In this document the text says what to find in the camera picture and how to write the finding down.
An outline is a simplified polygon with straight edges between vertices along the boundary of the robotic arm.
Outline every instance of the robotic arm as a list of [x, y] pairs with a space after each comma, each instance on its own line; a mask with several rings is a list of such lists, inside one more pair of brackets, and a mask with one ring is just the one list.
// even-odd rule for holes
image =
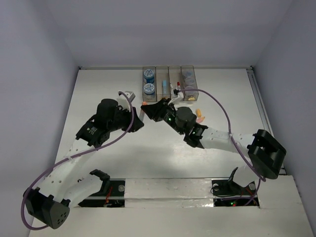
[[[133, 92], [125, 92], [130, 101], [135, 98]], [[237, 152], [232, 137], [237, 141], [239, 149], [250, 158], [255, 171], [264, 178], [276, 179], [282, 166], [286, 150], [267, 131], [258, 130], [255, 134], [230, 134], [196, 123], [196, 115], [190, 108], [176, 109], [177, 99], [161, 99], [152, 105], [143, 105], [141, 109], [146, 115], [158, 122], [165, 121], [191, 147], [202, 149], [220, 149]], [[117, 100], [104, 99], [92, 116], [76, 134], [76, 140], [70, 147], [63, 162], [35, 188], [24, 194], [28, 213], [53, 229], [60, 227], [67, 219], [70, 208], [94, 194], [106, 194], [110, 185], [110, 177], [100, 170], [94, 170], [87, 177], [78, 176], [78, 171], [101, 148], [102, 144], [116, 130], [136, 132], [144, 126], [122, 95]], [[258, 176], [249, 168], [236, 168], [223, 189], [238, 193], [238, 189], [249, 185]]]

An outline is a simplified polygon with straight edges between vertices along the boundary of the yellow object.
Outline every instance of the yellow object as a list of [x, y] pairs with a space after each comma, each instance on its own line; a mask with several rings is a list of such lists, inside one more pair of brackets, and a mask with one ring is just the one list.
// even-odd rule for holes
[[201, 110], [196, 109], [196, 115], [198, 118], [200, 118], [202, 116]]
[[198, 119], [197, 119], [197, 123], [201, 123], [201, 122], [203, 122], [203, 121], [204, 121], [204, 119], [205, 119], [205, 117], [198, 118]]

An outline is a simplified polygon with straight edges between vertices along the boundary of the gray wall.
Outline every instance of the gray wall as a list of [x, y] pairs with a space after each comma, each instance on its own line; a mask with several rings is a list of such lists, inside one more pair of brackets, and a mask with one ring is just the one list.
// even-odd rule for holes
[[295, 0], [255, 66], [259, 88], [277, 139], [287, 149], [316, 233], [316, 1]]
[[253, 65], [292, 0], [45, 0], [81, 66]]
[[22, 194], [57, 153], [78, 68], [56, 26], [41, 0], [0, 1], [1, 237], [27, 235]]

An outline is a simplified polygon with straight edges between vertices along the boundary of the cable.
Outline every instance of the cable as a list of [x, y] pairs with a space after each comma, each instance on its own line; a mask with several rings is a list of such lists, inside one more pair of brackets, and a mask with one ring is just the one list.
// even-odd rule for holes
[[[200, 91], [200, 92], [203, 92], [204, 94], [208, 95], [209, 97], [211, 97], [218, 105], [219, 107], [221, 107], [222, 111], [224, 112], [225, 116], [226, 116], [226, 119], [227, 119], [227, 123], [228, 123], [228, 133], [229, 135], [232, 134], [232, 126], [231, 126], [231, 120], [229, 119], [228, 117], [228, 114], [226, 112], [226, 110], [224, 109], [223, 105], [214, 97], [212, 96], [210, 93], [206, 92], [205, 90], [201, 90], [201, 89], [184, 89], [184, 90], [179, 90], [179, 91]], [[233, 136], [231, 136], [231, 141], [234, 145], [234, 147], [236, 148], [237, 152], [240, 154], [241, 158], [243, 159], [243, 161], [249, 166], [249, 168], [259, 177], [259, 183], [258, 183], [258, 187], [256, 189], [256, 192], [254, 193], [254, 195], [250, 198], [250, 200], [246, 203], [246, 205], [248, 205], [251, 201], [254, 200], [257, 192], [258, 192], [258, 189], [260, 187], [260, 183], [261, 181], [265, 182], [266, 181], [266, 178], [265, 177], [262, 177], [256, 170], [255, 168], [250, 164], [250, 162], [247, 160], [247, 158], [244, 156], [244, 154], [242, 153], [241, 149], [239, 148], [237, 142], [235, 141], [235, 139], [233, 138]]]
[[[94, 151], [98, 151], [99, 149], [102, 149], [102, 148], [105, 148], [105, 147], [108, 147], [112, 144], [114, 144], [115, 142], [117, 142], [118, 140], [120, 140], [123, 136], [126, 135], [126, 133], [131, 129], [132, 125], [133, 125], [133, 122], [134, 122], [134, 110], [133, 110], [133, 106], [132, 106], [132, 102], [130, 101], [130, 99], [128, 98], [128, 96], [123, 93], [122, 91], [119, 91], [118, 92], [119, 95], [123, 95], [128, 103], [129, 103], [129, 106], [130, 106], [130, 110], [131, 110], [131, 113], [132, 113], [132, 118], [131, 118], [131, 122], [127, 128], [127, 130], [121, 135], [119, 136], [117, 139], [113, 140], [112, 142], [109, 142], [108, 144], [105, 144], [101, 147], [98, 147], [98, 148], [95, 148], [95, 149], [92, 149], [92, 150], [89, 150], [89, 151], [85, 151], [85, 152], [81, 152], [81, 153], [78, 153], [78, 154], [75, 154], [75, 155], [72, 155], [71, 158], [77, 158], [77, 157], [80, 157], [82, 155], [86, 155], [90, 152], [94, 152]], [[55, 167], [65, 163], [66, 161], [69, 161], [68, 158], [65, 158], [59, 162], [57, 162], [56, 164], [54, 164], [52, 167], [48, 168], [47, 170], [45, 170], [39, 177], [37, 177], [33, 183], [27, 188], [27, 190], [25, 191], [24, 195], [23, 195], [23, 199], [22, 199], [22, 204], [21, 204], [21, 218], [22, 218], [22, 222], [23, 224], [26, 226], [26, 228], [30, 229], [31, 231], [39, 231], [39, 230], [42, 230], [42, 229], [45, 229], [47, 228], [48, 226], [42, 226], [42, 227], [32, 227], [25, 219], [25, 202], [26, 202], [26, 198], [27, 196], [29, 195], [32, 187], [41, 179], [43, 178], [46, 174], [49, 174]]]

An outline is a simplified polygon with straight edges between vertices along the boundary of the white table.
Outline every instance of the white table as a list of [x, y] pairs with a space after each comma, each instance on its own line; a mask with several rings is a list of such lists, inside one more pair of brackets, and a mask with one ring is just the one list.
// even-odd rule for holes
[[[231, 118], [233, 132], [254, 133], [263, 128], [245, 69], [197, 69], [196, 77], [198, 87], [223, 104]], [[102, 99], [116, 99], [119, 90], [133, 91], [136, 95], [133, 105], [139, 113], [141, 78], [141, 69], [80, 70], [56, 161], [67, 153], [75, 134], [95, 114]], [[206, 117], [203, 124], [227, 130], [223, 112], [206, 95], [200, 93], [198, 101], [184, 105], [193, 111], [200, 108]], [[127, 183], [134, 179], [215, 178], [228, 177], [235, 167], [243, 165], [237, 154], [189, 147], [183, 137], [163, 121], [155, 123], [145, 118], [144, 124], [138, 132], [127, 134], [116, 144], [98, 151], [86, 163], [82, 175], [97, 168], [111, 178], [127, 179]], [[120, 133], [112, 133], [110, 140]], [[290, 176], [280, 176], [263, 184], [259, 200], [261, 209], [168, 205], [161, 208], [142, 201], [126, 208], [74, 208], [61, 228], [31, 232], [30, 236], [312, 236]], [[34, 225], [42, 223], [35, 220]]]

